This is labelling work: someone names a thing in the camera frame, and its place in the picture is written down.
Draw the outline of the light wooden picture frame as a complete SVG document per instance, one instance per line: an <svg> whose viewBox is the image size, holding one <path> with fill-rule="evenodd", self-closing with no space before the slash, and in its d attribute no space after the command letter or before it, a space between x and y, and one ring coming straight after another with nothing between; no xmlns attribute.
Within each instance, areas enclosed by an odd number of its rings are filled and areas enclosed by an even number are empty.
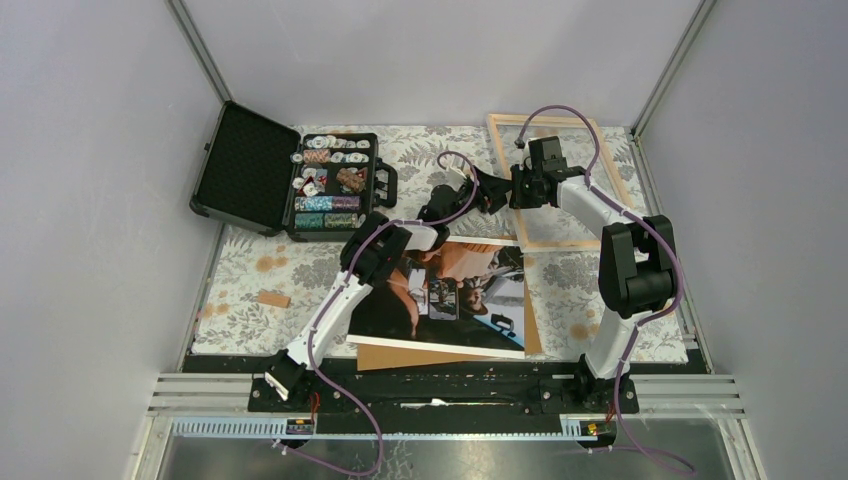
<svg viewBox="0 0 848 480"><path fill-rule="evenodd" d="M519 114L490 114L487 127L498 161L497 172L510 175L510 167L526 160L528 153L519 150L514 141L520 134L526 117ZM602 188L619 203L631 210L642 210L642 194L622 178L615 161L617 150L610 142L615 135L604 132L595 120L584 123L578 118L542 114L535 117L525 131L524 139L555 136L570 166L591 168L593 184ZM597 250L600 241L574 216L555 207L538 209L505 209L512 221L518 242L527 252L556 250Z"/></svg>

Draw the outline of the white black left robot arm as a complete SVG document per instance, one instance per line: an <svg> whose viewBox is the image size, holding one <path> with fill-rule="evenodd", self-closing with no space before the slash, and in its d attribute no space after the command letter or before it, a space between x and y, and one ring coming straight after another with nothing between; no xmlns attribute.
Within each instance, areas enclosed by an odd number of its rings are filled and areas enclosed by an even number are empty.
<svg viewBox="0 0 848 480"><path fill-rule="evenodd" d="M435 187L414 220L390 220L372 213L342 249L341 270L317 312L294 340L267 361L263 381L272 398L288 411L309 401L309 371L317 374L330 340L348 321L357 305L380 287L407 288L399 278L399 265L406 253L433 260L435 278L450 280L458 287L484 275L494 253L448 242L449 224L477 209L495 213L509 202L513 182L470 169L459 189Z"/></svg>

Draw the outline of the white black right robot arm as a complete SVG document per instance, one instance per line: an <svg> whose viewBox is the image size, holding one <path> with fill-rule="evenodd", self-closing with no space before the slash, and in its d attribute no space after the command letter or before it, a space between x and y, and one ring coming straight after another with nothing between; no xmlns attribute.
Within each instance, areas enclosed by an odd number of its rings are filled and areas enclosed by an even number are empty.
<svg viewBox="0 0 848 480"><path fill-rule="evenodd" d="M639 329L671 312L680 292L671 221L640 217L613 199L588 169L568 163L554 136L525 141L511 167L514 210L557 207L580 221L600 242L598 287L605 311L598 333L575 374L573 396L597 412L621 392Z"/></svg>

